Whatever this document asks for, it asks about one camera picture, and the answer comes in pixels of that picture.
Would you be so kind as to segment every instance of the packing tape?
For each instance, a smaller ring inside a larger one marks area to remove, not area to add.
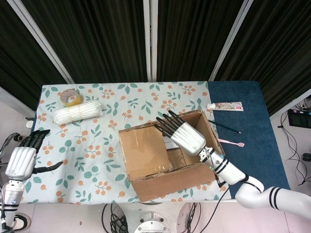
[[[81,96],[74,89],[67,89],[63,91],[60,96],[60,100],[66,107],[82,103]]]

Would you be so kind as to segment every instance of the floral tablecloth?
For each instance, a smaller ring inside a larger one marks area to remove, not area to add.
[[[84,101],[99,100],[104,116],[67,125],[53,124],[54,110],[63,108],[60,94],[74,88]],[[45,85],[36,112],[35,130],[50,129],[36,158],[36,167],[63,165],[33,175],[25,182],[23,202],[99,204],[139,201],[127,179],[118,131],[153,121],[168,110],[207,112],[207,82],[104,83]],[[227,189],[216,182],[160,197],[164,201],[218,200]],[[231,198],[230,193],[224,199]]]

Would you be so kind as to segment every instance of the robotic hand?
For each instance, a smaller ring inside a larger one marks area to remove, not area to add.
[[[14,232],[12,229],[14,217],[25,190],[23,181],[30,178],[31,174],[53,171],[63,163],[59,162],[50,167],[34,168],[36,154],[42,145],[43,139],[49,132],[50,130],[32,132],[12,152],[5,172],[9,178],[9,182],[1,190],[0,233]]]
[[[246,208],[271,206],[311,220],[311,197],[278,187],[270,187],[264,191],[264,186],[259,180],[240,171],[215,149],[207,147],[205,138],[196,129],[174,112],[169,111],[169,113],[175,120],[163,114],[170,124],[157,117],[156,119],[165,128],[159,125],[155,127],[189,155],[199,155],[200,161],[214,171],[219,187],[226,182],[230,185],[241,182],[242,185],[235,195],[240,205]],[[221,177],[224,182],[221,183],[218,177]]]

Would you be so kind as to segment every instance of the open cardboard box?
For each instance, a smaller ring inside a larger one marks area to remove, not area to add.
[[[224,154],[202,110],[179,116],[205,137],[208,147]],[[180,148],[166,150],[162,133],[153,126],[157,123],[119,131],[128,180],[140,201],[213,181],[213,172],[199,156],[190,156]]]

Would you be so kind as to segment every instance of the pink toothbrush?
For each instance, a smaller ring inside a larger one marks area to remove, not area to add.
[[[227,140],[223,140],[223,139],[219,139],[219,138],[218,138],[218,141],[219,141],[219,142],[224,142],[224,143],[233,144],[233,145],[237,145],[237,146],[239,146],[239,147],[244,147],[244,146],[245,146],[245,144],[244,144],[243,142],[234,143],[234,142],[229,142],[229,141],[227,141]]]

